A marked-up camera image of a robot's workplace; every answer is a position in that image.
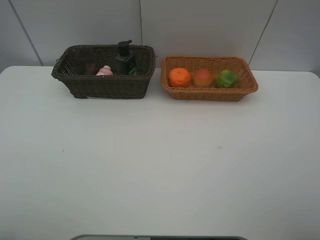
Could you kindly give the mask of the grey robot base edge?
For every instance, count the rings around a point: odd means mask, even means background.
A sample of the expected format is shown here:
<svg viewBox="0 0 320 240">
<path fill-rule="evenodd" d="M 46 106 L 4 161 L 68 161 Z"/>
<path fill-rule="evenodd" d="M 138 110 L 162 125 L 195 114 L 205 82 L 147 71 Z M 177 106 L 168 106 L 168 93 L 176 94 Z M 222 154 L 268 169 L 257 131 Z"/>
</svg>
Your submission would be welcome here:
<svg viewBox="0 0 320 240">
<path fill-rule="evenodd" d="M 78 235 L 72 240 L 245 240 L 240 236 Z"/>
</svg>

